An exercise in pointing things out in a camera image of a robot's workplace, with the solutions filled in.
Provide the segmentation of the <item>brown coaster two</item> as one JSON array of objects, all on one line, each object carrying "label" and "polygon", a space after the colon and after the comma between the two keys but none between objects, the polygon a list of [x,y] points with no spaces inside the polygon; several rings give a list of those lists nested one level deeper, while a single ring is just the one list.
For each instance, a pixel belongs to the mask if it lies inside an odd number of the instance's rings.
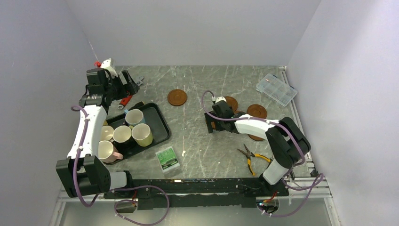
[{"label": "brown coaster two", "polygon": [[226,99],[228,106],[230,106],[234,112],[237,111],[239,106],[238,101],[231,96],[225,96],[224,98]]}]

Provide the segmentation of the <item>light blue mug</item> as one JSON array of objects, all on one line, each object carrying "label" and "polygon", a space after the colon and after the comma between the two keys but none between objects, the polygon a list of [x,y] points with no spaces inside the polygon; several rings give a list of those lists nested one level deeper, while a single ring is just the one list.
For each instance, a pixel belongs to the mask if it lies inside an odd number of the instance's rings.
[{"label": "light blue mug", "polygon": [[125,110],[125,124],[134,127],[138,124],[145,124],[144,113],[139,109]]}]

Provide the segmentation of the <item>brown coaster five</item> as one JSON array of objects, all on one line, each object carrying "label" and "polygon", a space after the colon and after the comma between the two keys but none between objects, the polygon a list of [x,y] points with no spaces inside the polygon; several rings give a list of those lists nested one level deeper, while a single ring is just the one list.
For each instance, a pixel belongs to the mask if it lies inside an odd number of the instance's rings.
[{"label": "brown coaster five", "polygon": [[247,109],[247,114],[257,118],[267,118],[267,110],[259,104],[252,104]]}]

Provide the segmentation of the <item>brown coaster six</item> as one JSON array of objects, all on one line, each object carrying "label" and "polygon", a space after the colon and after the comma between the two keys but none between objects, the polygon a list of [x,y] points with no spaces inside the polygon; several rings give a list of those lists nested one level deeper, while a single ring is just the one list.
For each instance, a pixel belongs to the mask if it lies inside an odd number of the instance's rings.
[{"label": "brown coaster six", "polygon": [[264,139],[261,137],[253,136],[253,135],[248,135],[252,140],[254,141],[263,141]]}]

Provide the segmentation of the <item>brown coaster one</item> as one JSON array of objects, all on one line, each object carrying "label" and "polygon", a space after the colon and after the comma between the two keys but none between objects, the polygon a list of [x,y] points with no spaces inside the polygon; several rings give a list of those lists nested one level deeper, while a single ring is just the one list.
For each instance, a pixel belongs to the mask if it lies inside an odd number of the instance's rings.
[{"label": "brown coaster one", "polygon": [[167,100],[173,106],[181,106],[187,101],[187,94],[181,89],[174,89],[168,93]]}]

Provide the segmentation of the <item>black mug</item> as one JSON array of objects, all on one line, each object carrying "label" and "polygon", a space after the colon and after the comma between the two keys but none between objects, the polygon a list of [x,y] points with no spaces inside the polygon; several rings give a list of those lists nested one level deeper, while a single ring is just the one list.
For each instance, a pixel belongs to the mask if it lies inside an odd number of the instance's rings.
[{"label": "black mug", "polygon": [[113,132],[113,143],[119,152],[125,152],[136,145],[132,137],[132,129],[129,126],[121,125]]}]

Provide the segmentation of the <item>yellow-green mug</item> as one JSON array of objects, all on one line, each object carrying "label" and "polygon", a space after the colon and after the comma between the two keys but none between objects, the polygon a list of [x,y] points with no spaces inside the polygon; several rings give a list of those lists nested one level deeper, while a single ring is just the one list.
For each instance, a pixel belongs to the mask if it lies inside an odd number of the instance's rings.
[{"label": "yellow-green mug", "polygon": [[151,128],[145,123],[133,127],[132,137],[141,147],[147,147],[153,142]]}]

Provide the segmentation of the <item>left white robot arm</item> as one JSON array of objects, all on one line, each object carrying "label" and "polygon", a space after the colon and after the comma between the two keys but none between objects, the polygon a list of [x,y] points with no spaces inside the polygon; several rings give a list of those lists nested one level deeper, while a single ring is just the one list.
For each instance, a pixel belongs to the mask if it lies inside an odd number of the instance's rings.
[{"label": "left white robot arm", "polygon": [[95,68],[88,70],[86,76],[86,92],[79,103],[71,107],[80,113],[77,134],[67,157],[57,161],[56,172],[71,198],[113,189],[128,198],[136,189],[129,181],[129,173],[111,173],[98,159],[98,145],[112,101],[136,94],[139,86],[126,70],[113,77],[109,69]]}]

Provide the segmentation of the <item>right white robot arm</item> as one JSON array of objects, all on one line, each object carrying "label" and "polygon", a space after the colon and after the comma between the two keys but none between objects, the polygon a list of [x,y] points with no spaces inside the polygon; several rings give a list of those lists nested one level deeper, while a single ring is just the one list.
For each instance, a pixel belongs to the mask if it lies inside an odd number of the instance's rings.
[{"label": "right white robot arm", "polygon": [[223,100],[212,105],[213,111],[205,111],[208,132],[212,133],[211,123],[218,131],[248,134],[267,140],[274,159],[261,174],[259,189],[264,195],[271,195],[278,188],[278,182],[298,166],[306,163],[305,154],[311,145],[292,118],[268,120],[249,114],[237,113]]}]

